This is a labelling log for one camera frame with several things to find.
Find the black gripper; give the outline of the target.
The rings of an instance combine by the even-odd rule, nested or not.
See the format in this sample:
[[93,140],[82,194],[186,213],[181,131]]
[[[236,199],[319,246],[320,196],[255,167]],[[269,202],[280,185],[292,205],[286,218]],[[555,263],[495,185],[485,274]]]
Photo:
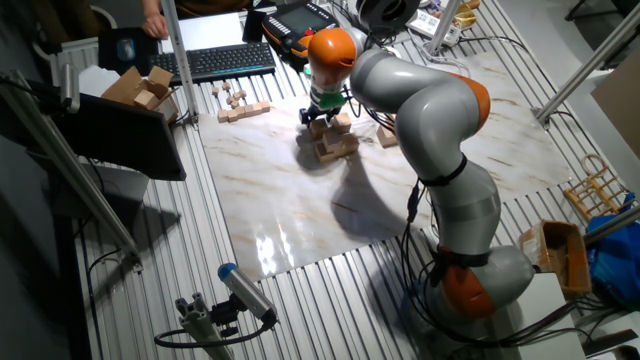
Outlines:
[[299,111],[299,118],[303,125],[309,125],[311,120],[315,120],[318,117],[324,116],[326,124],[332,125],[333,123],[332,116],[334,116],[335,114],[336,114],[335,109],[320,110],[315,105],[311,105],[306,111],[305,110]]

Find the person right hand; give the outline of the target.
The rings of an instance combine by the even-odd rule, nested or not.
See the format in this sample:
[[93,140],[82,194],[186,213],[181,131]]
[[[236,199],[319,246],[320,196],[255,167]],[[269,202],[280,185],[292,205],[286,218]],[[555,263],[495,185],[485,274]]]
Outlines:
[[151,38],[167,39],[169,36],[168,25],[165,17],[160,13],[145,15],[142,30]]

